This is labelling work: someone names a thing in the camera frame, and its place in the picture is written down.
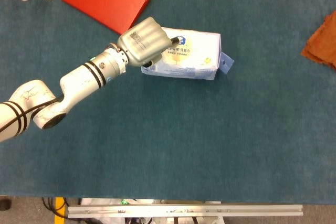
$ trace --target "white robotic arm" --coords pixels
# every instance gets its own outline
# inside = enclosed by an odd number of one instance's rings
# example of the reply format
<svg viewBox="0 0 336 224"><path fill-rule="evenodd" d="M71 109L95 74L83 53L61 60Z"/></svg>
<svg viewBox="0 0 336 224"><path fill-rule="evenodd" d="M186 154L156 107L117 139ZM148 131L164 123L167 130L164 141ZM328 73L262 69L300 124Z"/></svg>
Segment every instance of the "white robotic arm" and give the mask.
<svg viewBox="0 0 336 224"><path fill-rule="evenodd" d="M30 119L41 129L55 126L78 102L124 73L127 64L149 67L178 43L149 17L122 34L117 45L110 43L100 55L63 76L63 99L40 80L23 84L8 102L0 103L0 142L24 132Z"/></svg>

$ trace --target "tissue package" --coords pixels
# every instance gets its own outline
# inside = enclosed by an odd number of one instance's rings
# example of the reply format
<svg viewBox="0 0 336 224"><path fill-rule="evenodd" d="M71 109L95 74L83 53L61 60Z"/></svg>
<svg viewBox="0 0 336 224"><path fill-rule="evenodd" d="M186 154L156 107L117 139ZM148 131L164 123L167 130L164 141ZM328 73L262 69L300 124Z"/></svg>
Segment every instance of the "tissue package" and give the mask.
<svg viewBox="0 0 336 224"><path fill-rule="evenodd" d="M162 28L180 43L162 53L162 59L141 71L154 76L213 80L219 66L221 35L193 30Z"/></svg>

